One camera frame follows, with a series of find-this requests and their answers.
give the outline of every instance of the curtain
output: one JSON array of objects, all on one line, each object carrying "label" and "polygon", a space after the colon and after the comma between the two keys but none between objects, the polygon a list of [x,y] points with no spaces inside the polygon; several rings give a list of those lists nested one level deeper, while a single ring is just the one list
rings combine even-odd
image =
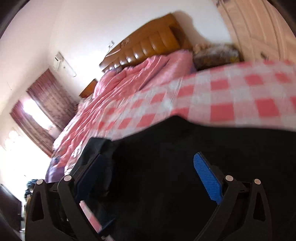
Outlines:
[{"label": "curtain", "polygon": [[53,154],[54,138],[41,127],[34,118],[24,111],[23,105],[18,101],[13,107],[11,117],[23,132],[49,157]]},{"label": "curtain", "polygon": [[49,69],[30,86],[27,93],[60,130],[63,130],[75,115],[77,103]]}]

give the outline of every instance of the white wall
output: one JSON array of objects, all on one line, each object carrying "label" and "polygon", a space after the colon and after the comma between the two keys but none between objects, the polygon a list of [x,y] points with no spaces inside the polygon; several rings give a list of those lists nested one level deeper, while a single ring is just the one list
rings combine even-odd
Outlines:
[{"label": "white wall", "polygon": [[0,146],[0,181],[24,204],[26,183],[44,179],[50,158],[25,133],[15,130],[21,137],[11,149]]},{"label": "white wall", "polygon": [[31,0],[0,39],[0,113],[48,68],[52,28],[63,0]]},{"label": "white wall", "polygon": [[77,98],[92,79],[101,77],[99,63],[111,40],[117,45],[146,22],[169,12],[175,12],[193,44],[203,38],[231,42],[212,0],[66,0],[53,29],[49,63],[60,51],[77,76],[71,78],[63,69],[53,74]]}]

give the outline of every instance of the sunlight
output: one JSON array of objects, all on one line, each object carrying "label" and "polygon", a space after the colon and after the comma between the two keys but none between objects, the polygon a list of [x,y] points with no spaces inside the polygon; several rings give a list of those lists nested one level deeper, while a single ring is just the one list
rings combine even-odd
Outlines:
[{"label": "sunlight", "polygon": [[43,113],[34,100],[26,100],[23,103],[23,106],[24,111],[31,115],[34,120],[44,129],[49,130],[53,126],[51,120]]},{"label": "sunlight", "polygon": [[27,136],[15,130],[9,132],[4,148],[0,146],[0,154],[4,185],[24,202],[26,183],[31,179],[44,179],[50,158]]}]

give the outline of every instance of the blue textured pad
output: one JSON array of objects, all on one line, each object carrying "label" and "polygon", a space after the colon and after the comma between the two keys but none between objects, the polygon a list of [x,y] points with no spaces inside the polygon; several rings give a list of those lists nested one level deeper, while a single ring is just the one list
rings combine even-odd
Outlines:
[{"label": "blue textured pad", "polygon": [[193,165],[210,199],[220,204],[223,198],[221,185],[200,153],[194,155]]}]

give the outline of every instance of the pink bedsheet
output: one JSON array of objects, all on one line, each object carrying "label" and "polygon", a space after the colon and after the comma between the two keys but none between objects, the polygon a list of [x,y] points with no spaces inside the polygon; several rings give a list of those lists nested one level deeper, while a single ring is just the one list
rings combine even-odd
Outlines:
[{"label": "pink bedsheet", "polygon": [[203,124],[296,130],[296,71],[287,62],[233,64],[155,78],[140,88],[142,83],[133,94],[122,96],[115,88],[108,98],[95,97],[71,124],[57,166],[69,173],[90,137],[119,139],[172,115]]},{"label": "pink bedsheet", "polygon": [[78,114],[70,121],[54,142],[55,156],[60,156],[56,167],[65,166],[69,159],[78,158],[84,142],[88,141],[104,109],[113,101],[125,101],[147,84],[157,85],[195,72],[192,53],[176,51],[168,56],[153,56],[135,67],[122,72],[109,71],[95,87],[92,101],[80,106]]}]

